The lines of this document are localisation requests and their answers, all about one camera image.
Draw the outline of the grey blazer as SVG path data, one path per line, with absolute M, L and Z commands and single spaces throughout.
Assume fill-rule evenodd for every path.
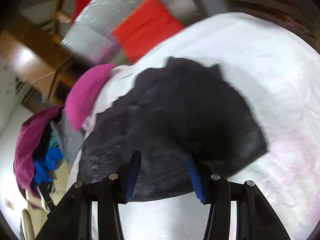
M 84 142 L 83 131 L 73 130 L 64 109 L 61 109 L 60 114 L 50 121 L 50 127 L 57 139 L 58 147 L 65 161 L 70 167 L 73 166 L 76 156 Z

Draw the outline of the brown wooden pillar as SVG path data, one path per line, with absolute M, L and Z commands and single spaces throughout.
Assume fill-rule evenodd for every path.
M 85 67 L 54 42 L 49 33 L 22 15 L 13 16 L 1 33 L 1 57 L 11 70 L 45 100 L 63 104 Z

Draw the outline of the purple velvet garment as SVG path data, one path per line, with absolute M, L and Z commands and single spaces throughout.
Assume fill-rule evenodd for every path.
M 19 191 L 23 197 L 31 193 L 40 199 L 38 191 L 31 185 L 34 176 L 33 152 L 38 147 L 45 127 L 58 116 L 63 109 L 62 105 L 49 107 L 33 114 L 21 126 L 16 142 L 14 157 L 14 174 Z

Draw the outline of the teal garment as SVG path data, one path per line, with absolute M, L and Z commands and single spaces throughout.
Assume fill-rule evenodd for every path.
M 51 131 L 50 139 L 48 142 L 48 148 L 58 148 L 58 147 L 59 147 L 59 144 L 57 142 L 57 138 L 56 138 L 54 132 Z

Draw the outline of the red pillow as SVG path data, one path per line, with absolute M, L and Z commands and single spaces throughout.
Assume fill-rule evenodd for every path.
M 184 26 L 159 0 L 144 0 L 112 31 L 130 63 L 137 62 L 153 47 Z

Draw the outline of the silver foil insulation board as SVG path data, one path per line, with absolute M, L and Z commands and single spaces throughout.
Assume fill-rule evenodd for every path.
M 91 0 L 76 17 L 62 46 L 87 66 L 108 63 L 121 57 L 112 30 L 144 0 Z M 194 0 L 160 0 L 181 23 L 190 25 L 199 15 Z

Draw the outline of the black quilted jacket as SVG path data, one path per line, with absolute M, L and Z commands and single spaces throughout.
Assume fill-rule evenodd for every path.
M 142 164 L 132 201 L 171 198 L 193 190 L 188 156 L 230 177 L 267 151 L 244 98 L 218 65 L 171 57 L 137 75 L 134 87 L 99 113 L 85 140 L 78 179 L 96 183 L 138 150 Z

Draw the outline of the magenta pillow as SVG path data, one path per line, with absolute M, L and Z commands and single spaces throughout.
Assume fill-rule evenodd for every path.
M 74 84 L 65 102 L 65 113 L 71 127 L 78 131 L 91 114 L 104 84 L 111 78 L 114 64 L 101 64 L 89 69 Z

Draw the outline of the blue garment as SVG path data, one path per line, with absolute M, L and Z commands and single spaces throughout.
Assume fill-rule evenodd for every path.
M 33 183 L 40 185 L 53 181 L 50 172 L 56 170 L 57 163 L 63 159 L 63 154 L 59 148 L 49 148 L 43 158 L 34 160 Z

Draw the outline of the wooden stair railing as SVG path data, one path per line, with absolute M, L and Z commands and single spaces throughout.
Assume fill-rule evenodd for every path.
M 70 25 L 72 18 L 66 12 L 62 10 L 64 0 L 56 0 L 53 16 L 50 20 L 43 21 L 40 27 L 45 32 L 52 35 L 52 39 L 55 44 L 60 44 L 62 36 L 59 34 L 61 24 Z

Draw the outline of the white bed blanket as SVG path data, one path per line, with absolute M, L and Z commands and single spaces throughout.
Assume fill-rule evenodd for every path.
M 170 56 L 219 64 L 249 102 L 268 153 L 231 177 L 254 181 L 291 239 L 307 239 L 319 222 L 319 53 L 295 34 L 242 13 L 218 14 L 167 39 L 131 66 L 112 70 L 94 113 L 111 106 L 147 68 Z

